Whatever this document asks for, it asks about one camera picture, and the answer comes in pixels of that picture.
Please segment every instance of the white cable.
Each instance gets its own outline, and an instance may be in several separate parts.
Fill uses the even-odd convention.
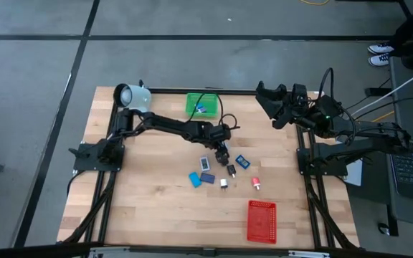
[[[410,80],[408,80],[407,82],[401,84],[401,86],[399,86],[398,88],[396,88],[396,89],[392,90],[391,92],[389,92],[388,94],[386,94],[385,96],[379,98],[378,100],[376,100],[376,101],[374,101],[374,102],[372,102],[372,103],[370,103],[370,104],[368,104],[368,105],[365,105],[364,107],[358,109],[356,112],[354,112],[354,113],[351,114],[351,115],[355,115],[355,114],[358,113],[359,111],[364,110],[365,108],[368,108],[368,107],[372,106],[373,104],[379,102],[380,100],[383,100],[385,97],[390,96],[391,94],[393,94],[393,93],[396,92],[397,90],[401,89],[403,86],[405,86],[407,83],[409,83],[409,82],[411,82],[411,81],[413,81],[413,77],[412,77]]]

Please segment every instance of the white sneaker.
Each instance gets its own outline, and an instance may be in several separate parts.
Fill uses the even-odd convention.
[[[371,64],[372,66],[384,66],[384,65],[388,65],[388,58],[390,57],[389,53],[386,54],[381,54],[378,56],[373,56],[371,58],[369,58],[369,64]]]
[[[385,54],[390,53],[394,50],[393,47],[390,47],[387,43],[370,45],[367,50],[372,54]]]

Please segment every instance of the concrete floor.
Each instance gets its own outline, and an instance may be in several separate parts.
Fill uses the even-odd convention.
[[[82,34],[91,6],[92,0],[0,0],[0,34]],[[91,34],[390,35],[403,21],[396,3],[108,0],[101,1]],[[317,90],[324,71],[332,67],[336,98],[349,106],[364,97],[364,88],[389,77],[387,67],[369,66],[368,44],[88,42],[27,245],[55,242],[74,161],[67,149],[82,139],[97,85],[136,83],[141,78],[149,87],[254,89],[264,80],[268,87],[296,82]],[[0,248],[11,245],[78,45],[78,41],[0,41],[0,163],[6,165],[0,173]],[[399,222],[401,236],[385,237],[376,230],[376,223],[386,218],[384,206],[361,199],[351,199],[351,205],[362,247],[413,254],[412,224]]]

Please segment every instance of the blue block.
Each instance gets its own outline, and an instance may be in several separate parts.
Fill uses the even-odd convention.
[[[200,181],[214,183],[214,176],[212,174],[202,173],[200,175]]]
[[[250,162],[247,161],[243,156],[239,155],[235,161],[244,169],[247,169],[250,166]]]
[[[199,187],[201,185],[201,181],[199,176],[197,175],[196,172],[192,172],[189,174],[189,179],[191,179],[192,185],[194,185],[195,188]]]

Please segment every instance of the green tray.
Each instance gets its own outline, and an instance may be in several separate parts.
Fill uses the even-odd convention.
[[[191,117],[194,106],[199,100],[201,93],[188,93],[186,96],[186,114]],[[202,104],[206,112],[195,112],[194,118],[215,118],[218,111],[218,97],[216,94],[204,94],[199,104]]]

